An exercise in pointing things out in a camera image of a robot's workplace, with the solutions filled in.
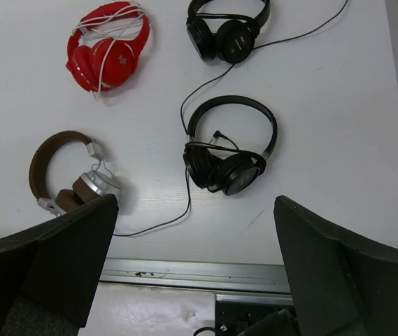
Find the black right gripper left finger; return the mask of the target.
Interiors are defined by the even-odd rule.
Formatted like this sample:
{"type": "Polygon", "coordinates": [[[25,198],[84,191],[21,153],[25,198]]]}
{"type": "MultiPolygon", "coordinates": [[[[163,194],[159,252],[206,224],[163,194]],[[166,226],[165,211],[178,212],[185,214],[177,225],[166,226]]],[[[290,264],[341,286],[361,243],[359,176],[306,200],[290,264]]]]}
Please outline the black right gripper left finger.
{"type": "Polygon", "coordinates": [[[0,335],[85,327],[118,217],[113,195],[0,239],[0,335]]]}

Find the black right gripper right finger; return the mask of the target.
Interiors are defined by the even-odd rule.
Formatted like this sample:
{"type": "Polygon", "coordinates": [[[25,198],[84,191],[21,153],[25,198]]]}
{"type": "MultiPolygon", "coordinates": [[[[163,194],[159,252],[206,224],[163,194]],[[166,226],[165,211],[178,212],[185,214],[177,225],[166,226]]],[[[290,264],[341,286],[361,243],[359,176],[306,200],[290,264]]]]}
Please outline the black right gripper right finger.
{"type": "Polygon", "coordinates": [[[398,335],[398,248],[286,196],[273,214],[302,335],[398,335]]]}

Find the brown silver headphones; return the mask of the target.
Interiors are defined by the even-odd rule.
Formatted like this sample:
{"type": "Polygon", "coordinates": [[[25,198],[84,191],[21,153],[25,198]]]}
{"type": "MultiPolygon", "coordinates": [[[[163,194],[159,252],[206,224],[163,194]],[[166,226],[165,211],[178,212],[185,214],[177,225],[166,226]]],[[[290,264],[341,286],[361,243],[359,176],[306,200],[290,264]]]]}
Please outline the brown silver headphones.
{"type": "Polygon", "coordinates": [[[53,134],[36,149],[28,179],[36,203],[55,216],[104,195],[118,200],[122,194],[101,145],[75,130],[53,134]]]}

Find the near black headphones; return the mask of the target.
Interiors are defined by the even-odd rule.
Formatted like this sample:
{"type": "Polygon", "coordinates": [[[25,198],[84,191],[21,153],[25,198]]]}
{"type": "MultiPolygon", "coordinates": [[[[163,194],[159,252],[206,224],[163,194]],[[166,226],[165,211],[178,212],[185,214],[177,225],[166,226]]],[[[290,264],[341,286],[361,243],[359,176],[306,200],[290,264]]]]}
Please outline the near black headphones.
{"type": "Polygon", "coordinates": [[[278,124],[274,114],[262,103],[239,95],[224,95],[209,99],[192,114],[186,129],[188,141],[183,152],[185,170],[198,188],[210,193],[235,195],[246,189],[266,169],[266,161],[276,146],[278,124]],[[258,154],[238,147],[227,148],[195,140],[197,126],[211,109],[236,104],[248,106],[262,113],[270,122],[271,139],[265,150],[258,154]]]}

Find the black headphones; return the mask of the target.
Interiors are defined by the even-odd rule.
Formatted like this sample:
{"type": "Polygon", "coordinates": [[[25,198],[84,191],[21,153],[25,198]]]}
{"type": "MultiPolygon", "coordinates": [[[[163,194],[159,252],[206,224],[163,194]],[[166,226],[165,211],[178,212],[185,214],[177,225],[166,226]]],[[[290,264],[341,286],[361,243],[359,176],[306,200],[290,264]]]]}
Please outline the black headphones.
{"type": "Polygon", "coordinates": [[[203,61],[215,57],[229,64],[238,64],[253,51],[255,40],[270,16],[270,2],[264,1],[263,8],[255,17],[238,14],[200,13],[206,1],[191,1],[187,10],[186,28],[190,40],[203,61]],[[226,20],[213,33],[207,20],[226,20]]]}
{"type": "Polygon", "coordinates": [[[209,99],[192,114],[186,129],[188,141],[183,152],[185,170],[198,188],[210,193],[235,195],[246,189],[266,169],[266,161],[276,146],[278,124],[274,114],[262,103],[239,95],[224,95],[209,99]],[[258,154],[238,147],[227,148],[195,140],[197,126],[211,109],[236,104],[248,106],[262,113],[270,122],[271,139],[265,150],[258,154]]]}

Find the red headphones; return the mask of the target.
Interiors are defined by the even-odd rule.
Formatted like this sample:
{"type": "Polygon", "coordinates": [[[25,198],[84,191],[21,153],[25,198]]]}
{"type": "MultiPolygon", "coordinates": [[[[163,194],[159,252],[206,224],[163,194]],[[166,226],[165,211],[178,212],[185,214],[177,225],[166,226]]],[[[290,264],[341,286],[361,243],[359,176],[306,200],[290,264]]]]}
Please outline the red headphones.
{"type": "Polygon", "coordinates": [[[121,86],[135,72],[149,35],[149,17],[139,3],[104,4],[83,17],[70,35],[66,68],[84,90],[97,94],[107,92],[121,86]],[[88,33],[97,33],[101,26],[126,19],[142,22],[134,38],[125,39],[119,33],[114,37],[101,37],[92,47],[80,43],[88,33]]]}

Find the far black headphones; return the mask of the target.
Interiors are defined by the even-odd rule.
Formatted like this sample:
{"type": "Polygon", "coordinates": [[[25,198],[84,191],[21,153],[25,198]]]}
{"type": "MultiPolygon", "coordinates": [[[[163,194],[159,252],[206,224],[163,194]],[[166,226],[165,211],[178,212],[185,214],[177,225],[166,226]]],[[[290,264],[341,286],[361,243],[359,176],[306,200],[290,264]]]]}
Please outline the far black headphones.
{"type": "Polygon", "coordinates": [[[200,13],[206,1],[191,1],[187,10],[186,28],[190,40],[203,61],[215,57],[229,64],[238,64],[253,51],[255,40],[270,16],[270,2],[264,1],[263,8],[255,17],[238,14],[200,13]],[[226,20],[213,33],[207,20],[226,20]]]}

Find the white front cover panel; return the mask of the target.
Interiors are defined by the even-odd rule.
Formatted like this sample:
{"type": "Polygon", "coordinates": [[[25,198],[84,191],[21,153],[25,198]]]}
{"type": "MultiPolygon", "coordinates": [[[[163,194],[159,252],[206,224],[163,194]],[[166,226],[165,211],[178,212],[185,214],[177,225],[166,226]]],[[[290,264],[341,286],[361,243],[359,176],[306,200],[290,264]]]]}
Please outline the white front cover panel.
{"type": "Polygon", "coordinates": [[[211,292],[100,283],[78,334],[193,335],[214,322],[211,292]]]}

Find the front aluminium rail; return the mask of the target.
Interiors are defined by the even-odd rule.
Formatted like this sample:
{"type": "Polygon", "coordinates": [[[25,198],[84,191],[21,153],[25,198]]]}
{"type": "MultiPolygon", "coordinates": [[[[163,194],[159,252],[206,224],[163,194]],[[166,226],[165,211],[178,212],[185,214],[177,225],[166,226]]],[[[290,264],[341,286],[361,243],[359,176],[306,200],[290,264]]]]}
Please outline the front aluminium rail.
{"type": "Polygon", "coordinates": [[[290,292],[282,265],[108,258],[100,280],[248,293],[290,292]]]}

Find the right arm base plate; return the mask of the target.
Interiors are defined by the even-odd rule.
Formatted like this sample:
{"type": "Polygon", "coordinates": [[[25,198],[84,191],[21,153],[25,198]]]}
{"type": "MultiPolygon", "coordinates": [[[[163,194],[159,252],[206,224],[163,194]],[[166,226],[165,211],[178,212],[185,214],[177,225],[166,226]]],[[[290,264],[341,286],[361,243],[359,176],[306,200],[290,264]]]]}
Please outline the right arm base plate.
{"type": "Polygon", "coordinates": [[[300,335],[290,295],[216,295],[215,318],[195,335],[300,335]]]}

